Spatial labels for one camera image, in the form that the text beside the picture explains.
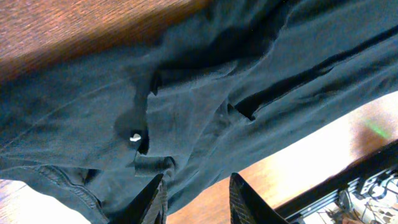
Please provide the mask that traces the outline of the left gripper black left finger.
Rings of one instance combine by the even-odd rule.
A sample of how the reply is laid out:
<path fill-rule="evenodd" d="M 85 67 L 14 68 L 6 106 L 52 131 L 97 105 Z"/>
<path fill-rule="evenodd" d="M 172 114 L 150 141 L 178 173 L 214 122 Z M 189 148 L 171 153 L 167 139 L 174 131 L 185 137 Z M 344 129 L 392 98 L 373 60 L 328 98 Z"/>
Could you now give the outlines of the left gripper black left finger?
<path fill-rule="evenodd" d="M 167 186 L 158 174 L 109 224 L 166 224 L 167 209 Z"/>

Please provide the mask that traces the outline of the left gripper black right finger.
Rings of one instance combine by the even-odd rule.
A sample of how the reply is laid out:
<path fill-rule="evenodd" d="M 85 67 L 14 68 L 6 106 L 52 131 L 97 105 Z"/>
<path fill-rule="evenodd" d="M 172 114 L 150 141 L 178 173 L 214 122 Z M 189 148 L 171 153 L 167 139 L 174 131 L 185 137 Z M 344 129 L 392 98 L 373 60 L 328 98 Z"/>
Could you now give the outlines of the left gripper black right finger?
<path fill-rule="evenodd" d="M 229 180 L 231 224 L 289 224 L 238 174 Z"/>

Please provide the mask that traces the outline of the black t-shirt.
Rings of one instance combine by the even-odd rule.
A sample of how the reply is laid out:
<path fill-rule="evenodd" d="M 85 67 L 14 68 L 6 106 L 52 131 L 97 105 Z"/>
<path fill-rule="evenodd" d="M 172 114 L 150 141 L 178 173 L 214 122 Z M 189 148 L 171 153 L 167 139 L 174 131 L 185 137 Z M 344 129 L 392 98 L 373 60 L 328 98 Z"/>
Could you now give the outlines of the black t-shirt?
<path fill-rule="evenodd" d="M 162 174 L 173 213 L 396 90 L 396 1 L 215 1 L 3 87 L 1 178 L 119 223 Z"/>

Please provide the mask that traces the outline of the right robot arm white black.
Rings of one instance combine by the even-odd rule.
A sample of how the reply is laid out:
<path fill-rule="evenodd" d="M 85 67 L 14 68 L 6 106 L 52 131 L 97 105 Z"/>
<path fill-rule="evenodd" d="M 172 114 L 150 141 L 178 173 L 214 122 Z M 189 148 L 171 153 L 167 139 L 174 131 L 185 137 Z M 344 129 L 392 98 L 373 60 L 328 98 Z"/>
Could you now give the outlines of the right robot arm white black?
<path fill-rule="evenodd" d="M 340 173 L 276 208 L 289 223 L 297 222 L 339 198 L 340 192 L 357 192 L 371 186 L 369 179 L 397 165 L 397 141 L 352 163 Z"/>

